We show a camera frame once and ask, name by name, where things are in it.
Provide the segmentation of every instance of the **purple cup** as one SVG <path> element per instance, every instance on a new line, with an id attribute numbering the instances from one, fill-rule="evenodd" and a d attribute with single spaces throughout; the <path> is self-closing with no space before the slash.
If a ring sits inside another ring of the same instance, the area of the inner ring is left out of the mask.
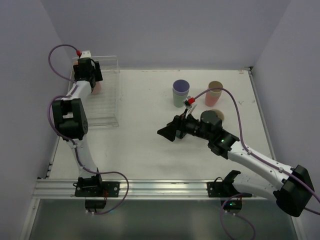
<path id="1" fill-rule="evenodd" d="M 189 93 L 190 84 L 183 79 L 179 79 L 173 83 L 172 91 L 178 96 L 184 96 Z"/>

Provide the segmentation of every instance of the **white wall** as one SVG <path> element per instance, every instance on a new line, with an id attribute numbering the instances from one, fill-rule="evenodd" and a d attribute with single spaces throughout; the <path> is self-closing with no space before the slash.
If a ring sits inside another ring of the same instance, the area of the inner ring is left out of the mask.
<path id="1" fill-rule="evenodd" d="M 253 66 L 290 0 L 41 0 L 63 42 L 121 67 Z"/>
<path id="2" fill-rule="evenodd" d="M 292 0 L 254 67 L 254 81 L 281 162 L 309 170 L 320 192 L 320 1 Z M 315 199 L 308 207 L 320 211 Z M 304 212 L 309 240 L 320 238 L 320 217 Z"/>
<path id="3" fill-rule="evenodd" d="M 67 83 L 47 63 L 60 44 L 39 0 L 2 0 L 0 7 L 0 239 L 17 240 L 37 176 L 48 167 L 55 134 L 46 117 L 49 100 Z M 53 63 L 70 74 L 62 49 Z"/>

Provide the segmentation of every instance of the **dish rack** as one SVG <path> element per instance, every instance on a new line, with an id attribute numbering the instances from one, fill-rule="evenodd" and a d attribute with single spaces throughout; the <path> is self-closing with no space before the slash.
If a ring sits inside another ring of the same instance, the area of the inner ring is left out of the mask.
<path id="1" fill-rule="evenodd" d="M 101 91 L 91 94 L 82 103 L 89 127 L 118 127 L 118 90 L 119 90 L 119 64 L 117 56 L 92 56 L 94 61 L 99 61 L 103 80 Z M 74 79 L 72 66 L 71 78 Z"/>

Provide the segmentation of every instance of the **pink cup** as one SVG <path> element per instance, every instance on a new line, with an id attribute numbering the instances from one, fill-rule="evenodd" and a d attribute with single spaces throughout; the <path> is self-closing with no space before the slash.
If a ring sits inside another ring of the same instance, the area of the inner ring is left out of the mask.
<path id="1" fill-rule="evenodd" d="M 209 83 L 208 89 L 213 89 L 213 88 L 223 88 L 224 86 L 222 85 L 221 82 L 219 81 L 212 81 Z M 221 96 L 222 90 L 221 89 L 216 89 L 216 90 L 211 90 L 208 91 L 205 94 L 205 105 L 208 107 L 213 107 L 219 100 Z"/>

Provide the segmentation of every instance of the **stacked cups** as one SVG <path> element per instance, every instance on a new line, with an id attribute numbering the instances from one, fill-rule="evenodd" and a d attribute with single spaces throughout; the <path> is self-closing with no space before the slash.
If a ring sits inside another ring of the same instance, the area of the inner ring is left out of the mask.
<path id="1" fill-rule="evenodd" d="M 177 108 L 184 106 L 184 100 L 187 98 L 190 89 L 190 84 L 183 79 L 177 80 L 173 83 L 173 105 Z"/>

